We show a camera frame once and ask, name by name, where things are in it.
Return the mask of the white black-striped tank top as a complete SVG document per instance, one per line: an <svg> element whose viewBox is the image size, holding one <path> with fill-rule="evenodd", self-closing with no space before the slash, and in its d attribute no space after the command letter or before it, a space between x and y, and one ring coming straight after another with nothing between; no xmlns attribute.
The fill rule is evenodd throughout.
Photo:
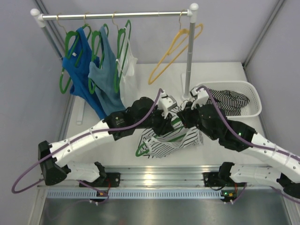
<svg viewBox="0 0 300 225"><path fill-rule="evenodd" d="M174 130L172 132L159 136L150 128L143 130L135 152L136 157L163 158L183 148L203 145L201 131L195 127L184 128L176 114L179 111L179 106L170 111L173 116L172 126Z"/></svg>

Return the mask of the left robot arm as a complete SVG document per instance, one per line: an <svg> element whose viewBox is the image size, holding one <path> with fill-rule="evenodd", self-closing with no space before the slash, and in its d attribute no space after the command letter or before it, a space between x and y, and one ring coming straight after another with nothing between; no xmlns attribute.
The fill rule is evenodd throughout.
<svg viewBox="0 0 300 225"><path fill-rule="evenodd" d="M177 106L171 96L148 97L136 100L126 110L113 112L106 118L68 139L38 145L38 159L44 182L53 186L65 180L80 180L99 187L107 180L105 168L99 163L80 163L73 159L106 143L131 136L137 129L151 128L155 134L164 135L174 130L170 110Z"/></svg>

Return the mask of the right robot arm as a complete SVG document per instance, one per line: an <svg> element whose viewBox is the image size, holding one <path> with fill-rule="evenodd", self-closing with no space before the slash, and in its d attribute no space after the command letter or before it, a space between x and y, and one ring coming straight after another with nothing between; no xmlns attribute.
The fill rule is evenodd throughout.
<svg viewBox="0 0 300 225"><path fill-rule="evenodd" d="M262 169L223 163L218 177L221 184L271 186L291 197L300 197L299 156L272 143L251 126L227 119L223 110L214 105L192 108L188 104L177 115L184 127L197 128L211 140L217 140L220 146L255 157L269 166L269 169Z"/></svg>

